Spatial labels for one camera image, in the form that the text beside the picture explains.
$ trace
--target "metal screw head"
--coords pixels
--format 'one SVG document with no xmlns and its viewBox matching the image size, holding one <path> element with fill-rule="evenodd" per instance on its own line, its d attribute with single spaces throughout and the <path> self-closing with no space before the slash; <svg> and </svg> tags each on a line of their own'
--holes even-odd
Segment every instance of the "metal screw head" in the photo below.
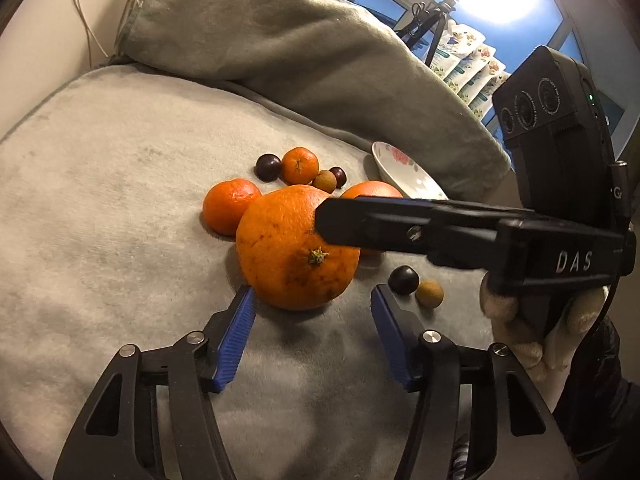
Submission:
<svg viewBox="0 0 640 480">
<path fill-rule="evenodd" d="M 442 339 L 442 337 L 440 336 L 440 334 L 438 332 L 436 332 L 435 330 L 426 330 L 423 334 L 422 334 L 422 338 L 427 342 L 427 343 L 437 343 L 438 341 L 440 341 L 440 339 Z"/>
<path fill-rule="evenodd" d="M 494 354 L 499 355 L 500 357 L 509 355 L 509 347 L 504 343 L 496 343 L 494 345 Z"/>
<path fill-rule="evenodd" d="M 190 345 L 197 345 L 204 341 L 204 334 L 202 332 L 191 332 L 187 335 L 187 343 Z"/>
<path fill-rule="evenodd" d="M 417 242 L 420 238 L 422 238 L 422 227 L 419 225 L 414 225 L 413 227 L 409 227 L 406 232 L 406 237 L 409 238 L 412 242 Z"/>
<path fill-rule="evenodd" d="M 135 345 L 124 345 L 118 352 L 118 354 L 120 354 L 122 357 L 131 357 L 135 353 L 136 353 Z"/>
</svg>

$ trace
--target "tripod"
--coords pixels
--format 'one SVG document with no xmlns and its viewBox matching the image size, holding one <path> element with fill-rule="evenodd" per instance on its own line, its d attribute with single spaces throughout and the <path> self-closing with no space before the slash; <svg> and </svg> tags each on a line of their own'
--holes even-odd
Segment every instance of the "tripod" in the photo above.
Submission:
<svg viewBox="0 0 640 480">
<path fill-rule="evenodd" d="M 415 44 L 420 41 L 420 38 L 437 24 L 433 41 L 429 47 L 427 57 L 424 60 L 425 65 L 428 67 L 431 67 L 431 61 L 433 61 L 436 48 L 444 32 L 444 28 L 447 25 L 449 13 L 456 9 L 455 5 L 456 0 L 442 0 L 429 9 L 426 8 L 424 2 L 413 4 L 411 6 L 411 12 L 414 18 L 411 20 L 411 23 L 396 31 L 396 34 L 404 41 L 404 44 L 409 50 L 411 50 Z"/>
</svg>

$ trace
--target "white plate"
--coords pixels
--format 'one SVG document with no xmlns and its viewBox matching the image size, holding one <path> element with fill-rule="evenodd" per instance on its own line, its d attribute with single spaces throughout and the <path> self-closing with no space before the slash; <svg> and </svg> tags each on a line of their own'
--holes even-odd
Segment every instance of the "white plate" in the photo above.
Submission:
<svg viewBox="0 0 640 480">
<path fill-rule="evenodd" d="M 373 158 L 382 180 L 398 188 L 409 198 L 447 200 L 447 195 L 412 158 L 386 142 L 374 142 Z"/>
</svg>

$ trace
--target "dark plum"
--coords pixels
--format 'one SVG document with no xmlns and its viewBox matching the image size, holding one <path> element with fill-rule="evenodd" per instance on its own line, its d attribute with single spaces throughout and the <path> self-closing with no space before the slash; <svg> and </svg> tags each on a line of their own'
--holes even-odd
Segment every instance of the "dark plum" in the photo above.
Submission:
<svg viewBox="0 0 640 480">
<path fill-rule="evenodd" d="M 408 265 L 402 265 L 391 272 L 387 283 L 396 294 L 408 296 L 418 288 L 420 276 Z"/>
<path fill-rule="evenodd" d="M 337 189 L 340 189 L 342 186 L 344 186 L 347 183 L 347 174 L 344 173 L 344 170 L 342 168 L 339 168 L 338 166 L 334 166 L 329 171 L 331 171 L 334 174 L 335 182 L 336 182 L 335 187 L 337 187 Z"/>
<path fill-rule="evenodd" d="M 255 161 L 255 174 L 264 182 L 273 182 L 280 175 L 281 160 L 273 153 L 265 153 Z"/>
</svg>

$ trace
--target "glove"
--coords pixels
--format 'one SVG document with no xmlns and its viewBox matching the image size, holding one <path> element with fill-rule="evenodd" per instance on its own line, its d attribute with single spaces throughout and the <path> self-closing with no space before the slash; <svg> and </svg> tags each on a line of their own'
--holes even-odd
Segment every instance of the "glove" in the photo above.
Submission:
<svg viewBox="0 0 640 480">
<path fill-rule="evenodd" d="M 564 389 L 574 353 L 600 314 L 609 289 L 592 288 L 574 296 L 556 326 L 544 340 L 539 340 L 518 316 L 517 298 L 490 292 L 487 277 L 488 274 L 480 285 L 480 309 L 491 320 L 494 341 L 511 348 L 553 411 Z"/>
</svg>

